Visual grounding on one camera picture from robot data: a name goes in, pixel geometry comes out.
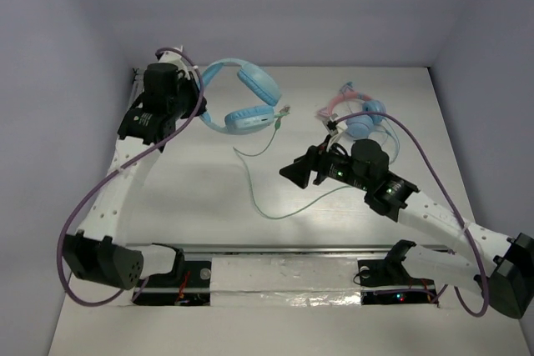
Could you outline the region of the light blue headphones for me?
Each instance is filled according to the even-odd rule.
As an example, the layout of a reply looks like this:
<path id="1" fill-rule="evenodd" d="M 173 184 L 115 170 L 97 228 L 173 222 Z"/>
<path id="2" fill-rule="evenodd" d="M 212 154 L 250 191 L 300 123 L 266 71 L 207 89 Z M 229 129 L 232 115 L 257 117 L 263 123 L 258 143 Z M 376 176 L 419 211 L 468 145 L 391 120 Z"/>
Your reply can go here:
<path id="1" fill-rule="evenodd" d="M 246 135 L 275 121 L 280 87 L 261 67 L 238 58 L 224 58 L 211 63 L 202 78 L 207 105 L 200 119 L 212 130 Z"/>

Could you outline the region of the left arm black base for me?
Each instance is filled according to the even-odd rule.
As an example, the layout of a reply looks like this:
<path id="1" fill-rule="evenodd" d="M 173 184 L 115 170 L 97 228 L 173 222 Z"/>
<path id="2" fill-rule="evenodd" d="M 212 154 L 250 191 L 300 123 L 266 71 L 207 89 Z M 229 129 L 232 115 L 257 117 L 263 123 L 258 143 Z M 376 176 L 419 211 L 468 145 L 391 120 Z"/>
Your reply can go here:
<path id="1" fill-rule="evenodd" d="M 212 263 L 209 260 L 186 260 L 178 274 L 155 274 L 133 293 L 138 306 L 209 306 Z"/>

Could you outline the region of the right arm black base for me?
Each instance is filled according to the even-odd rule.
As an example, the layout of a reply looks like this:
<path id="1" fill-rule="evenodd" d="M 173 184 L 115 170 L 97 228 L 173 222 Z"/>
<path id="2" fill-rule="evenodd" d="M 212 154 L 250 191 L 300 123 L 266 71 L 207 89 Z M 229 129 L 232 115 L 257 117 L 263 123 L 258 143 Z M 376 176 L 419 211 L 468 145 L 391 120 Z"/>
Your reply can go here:
<path id="1" fill-rule="evenodd" d="M 390 271 L 384 259 L 359 260 L 353 283 L 360 288 L 364 306 L 435 304 L 438 293 L 431 279 Z"/>

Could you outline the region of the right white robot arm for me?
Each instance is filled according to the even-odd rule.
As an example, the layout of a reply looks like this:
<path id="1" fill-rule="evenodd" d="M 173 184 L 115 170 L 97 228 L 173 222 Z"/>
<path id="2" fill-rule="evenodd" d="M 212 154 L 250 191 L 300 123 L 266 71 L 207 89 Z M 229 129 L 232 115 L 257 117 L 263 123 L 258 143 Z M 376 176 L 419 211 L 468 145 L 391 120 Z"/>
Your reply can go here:
<path id="1" fill-rule="evenodd" d="M 439 253 L 399 241 L 381 265 L 394 283 L 434 279 L 479 293 L 489 307 L 514 319 L 522 318 L 533 300 L 532 237 L 519 233 L 513 238 L 473 222 L 460 222 L 452 209 L 391 172 L 388 155 L 373 140 L 357 140 L 349 152 L 326 143 L 311 146 L 283 167 L 280 175 L 300 188 L 332 178 L 361 189 L 372 211 L 449 248 L 449 253 Z"/>

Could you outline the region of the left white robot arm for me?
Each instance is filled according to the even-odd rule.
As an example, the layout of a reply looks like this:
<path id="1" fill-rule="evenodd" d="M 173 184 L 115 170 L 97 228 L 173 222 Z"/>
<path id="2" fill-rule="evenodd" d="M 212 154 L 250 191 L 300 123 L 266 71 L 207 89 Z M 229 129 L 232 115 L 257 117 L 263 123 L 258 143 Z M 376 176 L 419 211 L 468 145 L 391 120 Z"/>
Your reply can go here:
<path id="1" fill-rule="evenodd" d="M 79 279 L 129 290 L 141 279 L 148 255 L 127 248 L 125 226 L 139 193 L 181 118 L 204 105 L 193 74 L 177 62 L 144 70 L 143 90 L 125 113 L 108 176 L 88 197 L 93 206 L 76 232 L 62 232 L 58 264 Z"/>

